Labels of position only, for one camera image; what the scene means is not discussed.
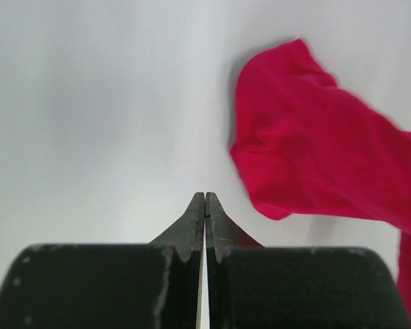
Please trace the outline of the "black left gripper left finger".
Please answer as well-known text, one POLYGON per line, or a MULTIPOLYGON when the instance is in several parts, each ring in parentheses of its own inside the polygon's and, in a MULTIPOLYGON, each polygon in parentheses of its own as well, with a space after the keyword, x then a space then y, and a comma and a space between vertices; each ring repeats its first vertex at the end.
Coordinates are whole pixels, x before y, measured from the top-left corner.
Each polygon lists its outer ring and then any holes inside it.
POLYGON ((0 328, 198 328, 205 197, 146 244, 38 244, 0 287, 0 328))

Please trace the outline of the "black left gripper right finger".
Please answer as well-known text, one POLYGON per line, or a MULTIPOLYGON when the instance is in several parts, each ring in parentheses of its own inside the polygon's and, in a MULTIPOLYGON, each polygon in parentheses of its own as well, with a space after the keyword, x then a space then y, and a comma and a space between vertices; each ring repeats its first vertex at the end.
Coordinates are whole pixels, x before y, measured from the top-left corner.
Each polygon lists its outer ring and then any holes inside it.
POLYGON ((362 247, 264 247, 205 197, 212 328, 411 328, 384 261, 362 247))

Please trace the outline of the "red t shirt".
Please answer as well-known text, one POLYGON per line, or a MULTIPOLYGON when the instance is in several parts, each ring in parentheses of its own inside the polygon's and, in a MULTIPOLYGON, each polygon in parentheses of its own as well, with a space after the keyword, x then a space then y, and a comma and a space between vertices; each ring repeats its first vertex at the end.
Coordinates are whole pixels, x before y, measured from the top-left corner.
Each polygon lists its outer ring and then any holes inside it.
POLYGON ((296 39, 242 68, 230 155, 253 207, 384 221, 401 232, 397 286, 411 316, 411 132, 343 90, 296 39))

